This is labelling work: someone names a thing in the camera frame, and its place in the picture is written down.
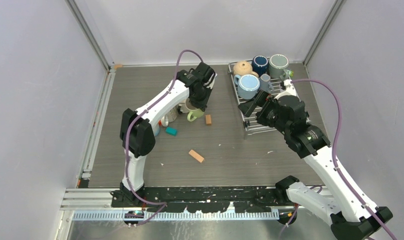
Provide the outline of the light green mug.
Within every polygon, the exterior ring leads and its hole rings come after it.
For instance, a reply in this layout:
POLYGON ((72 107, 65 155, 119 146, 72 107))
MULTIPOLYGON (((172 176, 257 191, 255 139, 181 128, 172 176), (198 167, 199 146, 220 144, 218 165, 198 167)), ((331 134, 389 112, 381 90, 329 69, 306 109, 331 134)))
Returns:
POLYGON ((187 121, 193 122, 195 119, 204 115, 204 111, 200 108, 190 110, 187 114, 187 121))

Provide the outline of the white fluted bowl cup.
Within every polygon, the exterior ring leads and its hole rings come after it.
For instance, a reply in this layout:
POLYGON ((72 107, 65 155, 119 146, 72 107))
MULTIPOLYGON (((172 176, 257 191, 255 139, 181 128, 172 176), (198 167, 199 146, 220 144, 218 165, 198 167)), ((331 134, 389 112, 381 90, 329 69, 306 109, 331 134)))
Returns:
POLYGON ((183 114, 186 114, 186 113, 189 113, 191 111, 195 111, 198 109, 197 107, 192 106, 189 98, 187 98, 186 100, 179 103, 179 107, 180 107, 179 111, 183 114))

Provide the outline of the small grey blue mug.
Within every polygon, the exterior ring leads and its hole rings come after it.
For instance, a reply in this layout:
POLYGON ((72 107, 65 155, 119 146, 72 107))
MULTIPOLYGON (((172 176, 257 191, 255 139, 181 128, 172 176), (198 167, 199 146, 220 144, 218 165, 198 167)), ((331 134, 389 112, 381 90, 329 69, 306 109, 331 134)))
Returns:
POLYGON ((264 92, 267 92, 269 94, 274 93, 274 87, 271 82, 271 78, 268 74, 264 73, 260 76, 259 78, 260 81, 260 89, 263 90, 264 92))

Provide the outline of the blue white gradient mug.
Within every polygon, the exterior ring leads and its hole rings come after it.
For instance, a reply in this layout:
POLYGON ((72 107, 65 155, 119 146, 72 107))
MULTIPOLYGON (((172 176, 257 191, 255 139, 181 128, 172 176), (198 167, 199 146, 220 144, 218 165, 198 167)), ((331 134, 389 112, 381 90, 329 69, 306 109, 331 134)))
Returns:
POLYGON ((156 137, 156 136, 159 134, 159 132, 160 132, 160 126, 159 126, 159 124, 157 123, 157 124, 155 124, 155 125, 153 126, 153 133, 154 133, 154 136, 156 137))

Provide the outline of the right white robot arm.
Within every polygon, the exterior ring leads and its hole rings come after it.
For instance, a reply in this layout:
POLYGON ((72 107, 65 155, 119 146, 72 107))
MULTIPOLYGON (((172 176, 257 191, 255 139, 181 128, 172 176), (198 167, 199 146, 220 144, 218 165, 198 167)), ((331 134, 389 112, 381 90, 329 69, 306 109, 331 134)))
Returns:
POLYGON ((282 133, 287 146, 317 173, 334 197, 326 198, 290 175, 275 185, 278 203, 304 206, 324 220, 338 240, 365 240, 392 219, 390 209, 377 206, 333 159, 329 139, 308 121, 305 103, 296 94, 274 97, 260 91, 238 106, 246 117, 256 107, 261 108, 255 114, 257 123, 282 133))

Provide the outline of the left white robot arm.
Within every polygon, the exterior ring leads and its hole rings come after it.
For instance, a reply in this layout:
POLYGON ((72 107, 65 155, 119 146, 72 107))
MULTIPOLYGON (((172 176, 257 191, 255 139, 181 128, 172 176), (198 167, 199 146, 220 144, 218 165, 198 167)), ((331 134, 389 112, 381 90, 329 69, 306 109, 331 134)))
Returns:
POLYGON ((156 144, 154 128, 176 105, 189 100, 192 107, 205 111, 215 84, 216 72, 201 62, 189 71, 181 70, 148 103, 123 112, 120 139, 125 152, 124 178, 120 188, 111 192, 112 207, 137 207, 142 202, 143 173, 147 155, 156 144))

